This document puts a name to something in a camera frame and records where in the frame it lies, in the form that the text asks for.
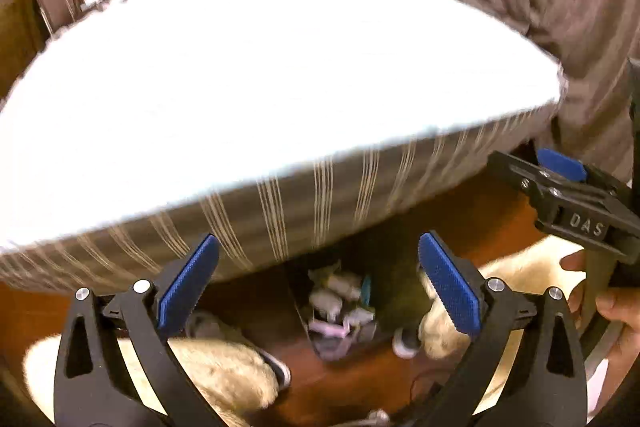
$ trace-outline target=human hand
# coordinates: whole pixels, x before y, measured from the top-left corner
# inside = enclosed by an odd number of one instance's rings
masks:
[[[569,271],[584,270],[584,250],[568,255],[560,261],[560,266]],[[582,281],[571,292],[568,298],[569,309],[578,321],[584,297]],[[616,343],[611,347],[607,360],[607,375],[596,406],[597,413],[616,392],[640,355],[640,289],[608,288],[596,297],[598,313],[609,321],[621,321],[624,328]]]

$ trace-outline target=blue gripper pad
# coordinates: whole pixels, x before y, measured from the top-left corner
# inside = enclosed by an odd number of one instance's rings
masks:
[[[169,338],[184,329],[218,265],[220,243],[207,235],[158,302],[158,335]]]
[[[539,149],[537,156],[541,167],[556,172],[571,182],[587,181],[587,170],[578,160],[551,149]]]
[[[446,245],[434,232],[425,233],[420,238],[418,258],[453,325],[460,333],[474,338],[482,325],[481,301],[454,264]]]

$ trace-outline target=metal screw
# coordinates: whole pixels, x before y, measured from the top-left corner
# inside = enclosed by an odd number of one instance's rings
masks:
[[[76,292],[76,299],[84,301],[89,296],[89,288],[80,288]]]
[[[504,290],[504,281],[502,281],[502,279],[489,279],[489,282],[486,285],[489,286],[489,289],[493,290],[494,292],[501,292],[502,290]]]
[[[562,290],[560,288],[556,288],[555,286],[549,288],[549,295],[551,295],[552,299],[559,301],[562,298]]]
[[[149,288],[151,288],[151,283],[146,279],[140,279],[139,281],[136,281],[133,285],[133,291],[135,293],[144,293]]]

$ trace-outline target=wooden floor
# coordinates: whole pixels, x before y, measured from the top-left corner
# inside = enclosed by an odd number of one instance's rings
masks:
[[[457,255],[480,265],[542,238],[534,219],[524,197],[481,173],[395,218],[392,226],[436,229]],[[0,287],[0,298],[0,354],[20,375],[26,348],[62,329],[68,299],[7,287]],[[241,327],[291,369],[291,388],[269,410],[251,418],[255,427],[330,426],[372,409],[394,412],[408,404],[412,381],[426,367],[423,357],[397,359],[388,345],[344,365],[322,364],[300,325],[282,267],[210,287],[200,305]]]

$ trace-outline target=pillow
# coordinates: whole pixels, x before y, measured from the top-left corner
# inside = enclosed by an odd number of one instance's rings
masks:
[[[0,112],[0,279],[112,293],[207,232],[218,280],[281,263],[460,183],[562,93],[456,0],[107,0]]]

